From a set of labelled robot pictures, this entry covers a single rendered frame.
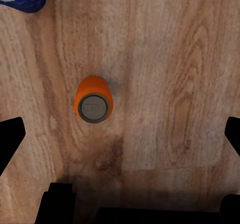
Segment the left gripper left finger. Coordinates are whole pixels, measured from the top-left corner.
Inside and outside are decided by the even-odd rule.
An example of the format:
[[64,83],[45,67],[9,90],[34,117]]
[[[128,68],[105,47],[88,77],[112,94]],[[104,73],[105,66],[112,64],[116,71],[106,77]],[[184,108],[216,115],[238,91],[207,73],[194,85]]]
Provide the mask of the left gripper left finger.
[[21,117],[0,122],[0,176],[25,137]]

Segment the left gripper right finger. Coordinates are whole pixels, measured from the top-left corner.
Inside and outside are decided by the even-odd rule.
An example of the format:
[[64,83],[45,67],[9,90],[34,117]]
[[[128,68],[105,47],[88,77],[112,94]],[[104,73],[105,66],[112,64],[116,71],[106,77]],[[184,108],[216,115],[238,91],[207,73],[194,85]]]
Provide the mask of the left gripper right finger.
[[240,119],[229,117],[225,127],[225,136],[240,156]]

